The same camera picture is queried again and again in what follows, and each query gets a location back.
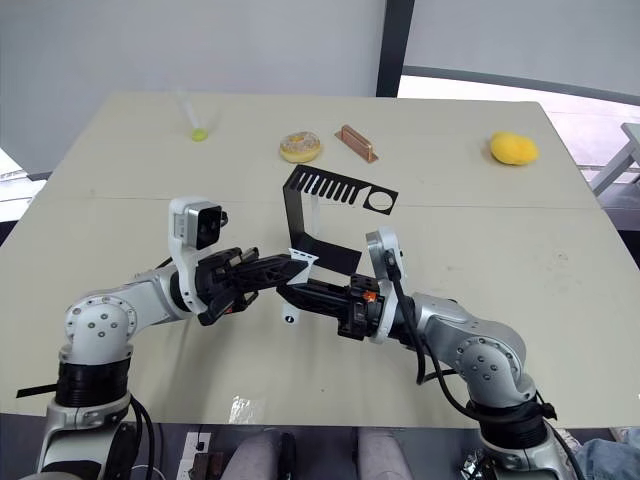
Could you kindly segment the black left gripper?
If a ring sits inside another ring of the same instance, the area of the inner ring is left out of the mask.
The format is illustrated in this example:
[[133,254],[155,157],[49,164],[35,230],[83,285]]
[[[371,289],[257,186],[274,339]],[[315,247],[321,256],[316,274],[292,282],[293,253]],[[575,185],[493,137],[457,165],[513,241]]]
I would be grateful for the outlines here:
[[197,315],[201,325],[210,326],[223,315],[246,310],[259,291],[284,285],[306,268],[304,260],[290,255],[258,256],[256,247],[245,251],[234,247],[198,262],[196,293],[206,307]]

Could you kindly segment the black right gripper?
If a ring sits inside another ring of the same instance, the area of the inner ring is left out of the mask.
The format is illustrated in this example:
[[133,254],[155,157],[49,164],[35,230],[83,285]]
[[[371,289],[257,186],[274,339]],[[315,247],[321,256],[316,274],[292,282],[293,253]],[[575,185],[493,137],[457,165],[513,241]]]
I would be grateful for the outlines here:
[[300,312],[307,311],[337,319],[337,333],[345,338],[362,341],[378,329],[385,296],[374,278],[354,274],[349,286],[309,279],[292,288],[277,290],[284,299],[286,323],[296,323]]

